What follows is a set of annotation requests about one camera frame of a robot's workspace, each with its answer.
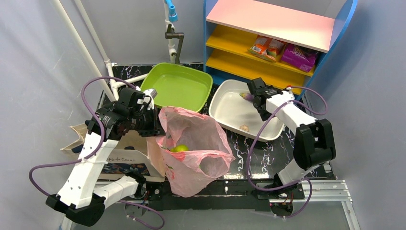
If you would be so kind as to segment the purple eggplant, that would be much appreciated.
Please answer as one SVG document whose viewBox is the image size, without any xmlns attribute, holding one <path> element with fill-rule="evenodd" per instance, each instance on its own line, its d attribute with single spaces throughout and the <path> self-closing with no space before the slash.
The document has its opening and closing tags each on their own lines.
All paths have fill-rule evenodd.
<svg viewBox="0 0 406 230">
<path fill-rule="evenodd" d="M 250 93 L 240 93 L 239 94 L 243 99 L 252 102 L 253 101 L 253 95 Z"/>
</svg>

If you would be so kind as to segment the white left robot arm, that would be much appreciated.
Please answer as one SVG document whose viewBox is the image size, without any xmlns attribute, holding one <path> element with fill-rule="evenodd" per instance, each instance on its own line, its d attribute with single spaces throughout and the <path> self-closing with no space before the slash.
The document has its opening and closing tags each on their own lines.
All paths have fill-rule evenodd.
<svg viewBox="0 0 406 230">
<path fill-rule="evenodd" d="M 49 207 L 77 224 L 91 227 L 112 204 L 127 196 L 146 196 L 146 179 L 135 171 L 104 187 L 95 185 L 111 152 L 129 131 L 137 131 L 144 138 L 165 135 L 153 102 L 156 95 L 155 89 L 142 92 L 124 88 L 117 101 L 95 112 L 87 125 L 78 162 L 59 192 L 48 196 Z"/>
</svg>

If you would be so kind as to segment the pink plastic grocery bag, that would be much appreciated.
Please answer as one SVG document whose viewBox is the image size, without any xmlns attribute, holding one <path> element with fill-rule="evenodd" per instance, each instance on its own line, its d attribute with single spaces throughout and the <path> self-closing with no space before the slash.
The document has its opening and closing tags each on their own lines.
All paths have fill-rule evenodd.
<svg viewBox="0 0 406 230">
<path fill-rule="evenodd" d="M 215 119 L 173 106 L 161 108 L 158 117 L 166 134 L 147 138 L 147 154 L 172 193 L 191 197 L 229 172 L 235 157 Z M 170 152 L 178 145 L 189 151 Z"/>
</svg>

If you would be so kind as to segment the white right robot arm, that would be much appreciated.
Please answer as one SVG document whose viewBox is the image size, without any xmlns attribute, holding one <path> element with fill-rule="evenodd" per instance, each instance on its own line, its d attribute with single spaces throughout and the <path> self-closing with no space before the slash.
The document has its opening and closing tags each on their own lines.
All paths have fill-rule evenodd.
<svg viewBox="0 0 406 230">
<path fill-rule="evenodd" d="M 294 133 L 293 159 L 273 177 L 268 187 L 251 185 L 264 192 L 286 193 L 288 189 L 300 183 L 313 169 L 336 157 L 336 148 L 332 124 L 327 119 L 316 119 L 298 108 L 306 107 L 295 100 L 294 86 L 284 89 L 265 84 L 262 78 L 250 80 L 248 90 L 253 97 L 252 103 L 258 111 L 264 125 L 260 128 L 253 143 L 274 118 L 282 121 Z"/>
</svg>

